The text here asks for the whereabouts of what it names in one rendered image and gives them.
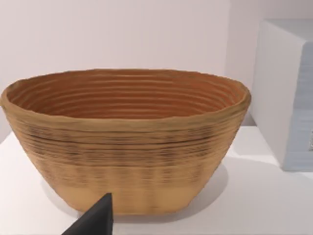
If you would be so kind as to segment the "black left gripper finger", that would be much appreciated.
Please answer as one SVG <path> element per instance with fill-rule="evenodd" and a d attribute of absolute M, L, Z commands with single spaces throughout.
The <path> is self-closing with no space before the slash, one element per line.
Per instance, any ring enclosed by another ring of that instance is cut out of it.
<path fill-rule="evenodd" d="M 112 235 L 112 194 L 106 193 L 61 235 Z"/>

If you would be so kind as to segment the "brown woven basket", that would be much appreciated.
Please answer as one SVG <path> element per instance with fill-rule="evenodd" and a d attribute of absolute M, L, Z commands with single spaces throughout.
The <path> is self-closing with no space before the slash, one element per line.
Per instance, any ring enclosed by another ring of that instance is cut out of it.
<path fill-rule="evenodd" d="M 0 106 L 28 158 L 72 208 L 111 193 L 118 215 L 180 211 L 232 144 L 251 102 L 226 77 L 165 69 L 21 79 Z"/>

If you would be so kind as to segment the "pale blue-grey box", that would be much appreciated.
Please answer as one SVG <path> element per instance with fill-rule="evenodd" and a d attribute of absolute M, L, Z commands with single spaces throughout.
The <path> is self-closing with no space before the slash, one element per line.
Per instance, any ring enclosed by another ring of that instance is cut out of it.
<path fill-rule="evenodd" d="M 283 170 L 313 172 L 313 19 L 261 23 L 250 113 Z"/>

